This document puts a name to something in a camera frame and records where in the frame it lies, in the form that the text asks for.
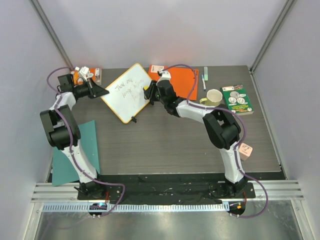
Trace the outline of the whiteboard with yellow frame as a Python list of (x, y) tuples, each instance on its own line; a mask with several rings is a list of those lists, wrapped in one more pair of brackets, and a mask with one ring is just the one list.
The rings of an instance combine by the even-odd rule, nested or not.
[(108, 94), (101, 99), (124, 124), (128, 124), (150, 102), (145, 99), (144, 87), (151, 83), (151, 77), (135, 63), (105, 89)]

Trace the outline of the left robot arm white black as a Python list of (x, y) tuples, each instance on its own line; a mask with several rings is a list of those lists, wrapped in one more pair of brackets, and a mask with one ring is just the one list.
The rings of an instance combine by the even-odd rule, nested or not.
[(97, 85), (91, 74), (82, 79), (83, 83), (77, 85), (72, 74), (59, 76), (55, 102), (50, 109), (40, 113), (40, 119), (48, 143), (61, 151), (74, 167), (79, 177), (76, 190), (89, 198), (100, 200), (106, 195), (107, 188), (99, 182), (100, 175), (81, 145), (81, 132), (72, 108), (80, 98), (95, 99), (109, 94), (109, 91)]

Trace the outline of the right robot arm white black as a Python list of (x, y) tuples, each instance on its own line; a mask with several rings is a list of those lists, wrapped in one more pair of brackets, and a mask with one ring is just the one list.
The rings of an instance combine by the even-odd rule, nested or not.
[(143, 88), (144, 98), (152, 104), (160, 102), (172, 116), (188, 118), (204, 124), (211, 143), (219, 149), (224, 165), (226, 193), (233, 198), (243, 193), (247, 178), (240, 163), (241, 127), (234, 114), (223, 107), (204, 107), (177, 96), (169, 80), (152, 80)]

